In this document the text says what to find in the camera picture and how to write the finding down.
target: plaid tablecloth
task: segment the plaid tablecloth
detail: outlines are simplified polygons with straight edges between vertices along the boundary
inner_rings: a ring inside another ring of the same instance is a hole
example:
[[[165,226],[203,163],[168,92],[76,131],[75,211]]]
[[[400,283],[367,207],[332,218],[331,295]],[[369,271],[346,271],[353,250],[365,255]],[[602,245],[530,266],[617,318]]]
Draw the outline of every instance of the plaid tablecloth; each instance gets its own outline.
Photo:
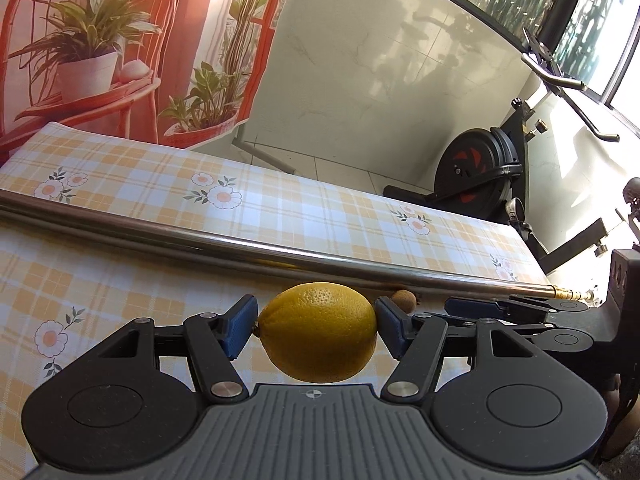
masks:
[[[0,222],[0,478],[21,478],[36,465],[20,427],[26,397],[126,322],[148,316],[158,326],[181,324],[200,312],[221,314],[244,294],[263,308],[295,284]],[[370,300],[378,294],[362,292]],[[379,392],[396,364],[379,340],[364,370],[345,382]],[[249,391],[257,383],[298,382],[253,336],[234,366]],[[161,369],[193,387],[185,359],[161,358]],[[441,382],[465,369],[465,359],[446,359]]]
[[[509,226],[56,123],[0,168],[0,188],[321,253],[548,283]]]

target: yellow lemon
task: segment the yellow lemon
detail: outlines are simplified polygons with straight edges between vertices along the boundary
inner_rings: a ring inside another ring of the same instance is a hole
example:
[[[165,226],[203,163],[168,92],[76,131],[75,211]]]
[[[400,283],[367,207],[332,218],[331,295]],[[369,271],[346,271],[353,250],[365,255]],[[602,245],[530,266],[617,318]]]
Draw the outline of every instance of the yellow lemon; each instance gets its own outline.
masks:
[[[269,359],[311,383],[343,381],[362,370],[376,347],[376,314],[367,299],[336,283],[303,283],[277,295],[258,316]]]

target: exercise bike handlebar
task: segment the exercise bike handlebar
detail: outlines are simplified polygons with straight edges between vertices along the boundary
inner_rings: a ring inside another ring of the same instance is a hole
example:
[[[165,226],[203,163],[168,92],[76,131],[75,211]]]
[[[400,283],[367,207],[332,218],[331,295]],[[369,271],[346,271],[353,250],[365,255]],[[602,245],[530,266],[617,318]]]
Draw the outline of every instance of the exercise bike handlebar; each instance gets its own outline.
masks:
[[[587,89],[587,85],[583,81],[578,79],[571,79],[569,77],[560,77],[557,75],[550,74],[544,68],[542,68],[538,63],[533,61],[529,54],[524,52],[520,59],[533,70],[533,72],[545,83],[550,85],[558,86],[560,88],[571,88],[572,90],[579,90],[580,92],[584,92]]]

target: wall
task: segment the wall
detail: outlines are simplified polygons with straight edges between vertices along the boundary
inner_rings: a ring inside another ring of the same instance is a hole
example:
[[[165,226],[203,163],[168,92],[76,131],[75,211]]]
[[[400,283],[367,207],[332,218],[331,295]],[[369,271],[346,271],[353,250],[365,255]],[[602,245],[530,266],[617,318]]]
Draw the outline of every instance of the wall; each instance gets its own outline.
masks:
[[[529,76],[449,0],[287,0],[246,139],[431,189],[444,148]]]
[[[556,285],[585,290],[598,285],[603,294],[611,251],[630,249],[637,242],[616,208],[626,218],[629,207],[622,189],[630,178],[640,176],[640,139],[606,107],[580,92],[569,91],[601,131],[620,135],[620,143],[602,142],[564,100],[545,93],[541,87],[528,101],[536,110],[529,126],[540,118],[549,131],[528,143],[527,220],[540,241],[552,250],[602,217],[609,232],[603,240],[609,253],[596,258],[589,249],[559,267],[549,279]]]

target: exercise bike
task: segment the exercise bike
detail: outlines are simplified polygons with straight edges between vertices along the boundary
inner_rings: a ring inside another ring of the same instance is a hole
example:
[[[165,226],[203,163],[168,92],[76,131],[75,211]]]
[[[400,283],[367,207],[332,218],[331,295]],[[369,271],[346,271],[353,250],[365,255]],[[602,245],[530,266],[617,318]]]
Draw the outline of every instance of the exercise bike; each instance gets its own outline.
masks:
[[[562,76],[551,52],[526,28],[526,51],[522,60],[542,79],[549,92],[564,99],[584,121],[591,133],[606,142],[619,142],[617,135],[601,133],[565,88],[585,91],[582,81]],[[526,102],[515,98],[513,112],[500,127],[472,128],[447,146],[435,173],[434,192],[421,194],[386,186],[383,195],[416,205],[513,226],[534,255],[545,274],[549,274],[591,246],[601,256],[607,251],[601,240],[607,235],[602,218],[571,240],[549,253],[526,223],[529,191],[527,143],[548,127],[537,120],[527,131],[526,123],[535,113]]]

